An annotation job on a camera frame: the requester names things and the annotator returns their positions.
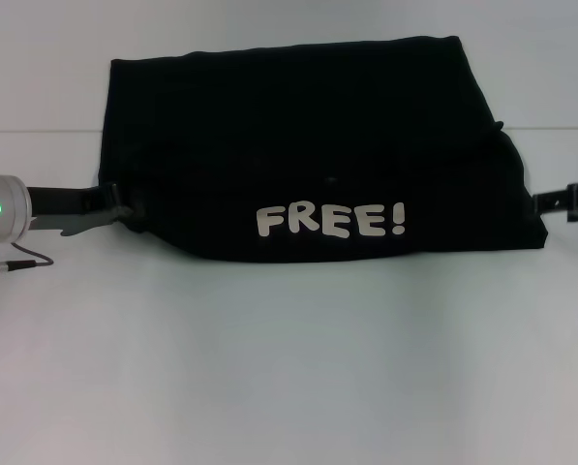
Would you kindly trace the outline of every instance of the white table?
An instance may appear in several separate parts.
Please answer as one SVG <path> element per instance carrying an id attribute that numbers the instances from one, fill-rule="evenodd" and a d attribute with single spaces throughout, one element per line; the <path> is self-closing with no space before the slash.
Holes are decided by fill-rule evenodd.
<path id="1" fill-rule="evenodd" d="M 578 126 L 578 3 L 9 0 L 0 172 L 91 185 L 112 57 L 418 33 L 463 36 L 498 119 Z M 578 181 L 578 130 L 508 132 L 534 192 Z M 0 465 L 578 465 L 564 221 L 543 251 L 294 265 L 31 232 L 57 265 L 0 278 Z"/>

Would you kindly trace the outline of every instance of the silver cylinder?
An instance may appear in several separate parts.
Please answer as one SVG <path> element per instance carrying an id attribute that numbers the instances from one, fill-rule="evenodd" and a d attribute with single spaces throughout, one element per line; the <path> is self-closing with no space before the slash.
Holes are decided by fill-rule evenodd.
<path id="1" fill-rule="evenodd" d="M 15 176 L 0 176 L 0 242 L 17 242 L 32 221 L 28 189 Z"/>

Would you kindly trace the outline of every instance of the black cable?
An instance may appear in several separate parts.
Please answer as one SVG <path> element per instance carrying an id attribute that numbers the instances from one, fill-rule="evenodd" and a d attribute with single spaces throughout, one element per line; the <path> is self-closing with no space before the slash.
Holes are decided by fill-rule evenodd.
<path id="1" fill-rule="evenodd" d="M 20 252 L 23 252 L 25 254 L 32 255 L 33 257 L 37 257 L 38 259 L 44 260 L 43 263 L 36 263 L 36 266 L 50 266 L 50 265 L 54 264 L 54 260 L 51 259 L 50 257 L 46 256 L 46 255 L 42 255 L 42 254 L 39 254 L 37 252 L 33 252 L 32 250 L 28 250 L 28 249 L 22 247 L 21 245 L 17 245 L 15 243 L 12 243 L 11 245 L 13 245 Z"/>

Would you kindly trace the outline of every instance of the white surface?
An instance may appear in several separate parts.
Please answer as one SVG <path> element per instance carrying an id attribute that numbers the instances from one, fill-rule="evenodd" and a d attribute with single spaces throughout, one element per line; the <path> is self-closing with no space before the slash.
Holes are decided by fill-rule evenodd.
<path id="1" fill-rule="evenodd" d="M 415 35 L 460 36 L 509 126 L 578 126 L 578 0 L 0 0 L 0 130 L 100 130 L 113 58 Z"/>
<path id="2" fill-rule="evenodd" d="M 108 61 L 458 34 L 498 119 L 578 126 L 578 1 L 0 0 L 0 131 L 97 130 Z M 510 131 L 535 192 L 578 131 Z M 0 134 L 0 172 L 86 187 L 99 133 Z M 578 465 L 578 225 L 543 251 L 192 259 L 112 227 L 0 278 L 0 465 Z M 0 247 L 0 259 L 19 258 Z"/>

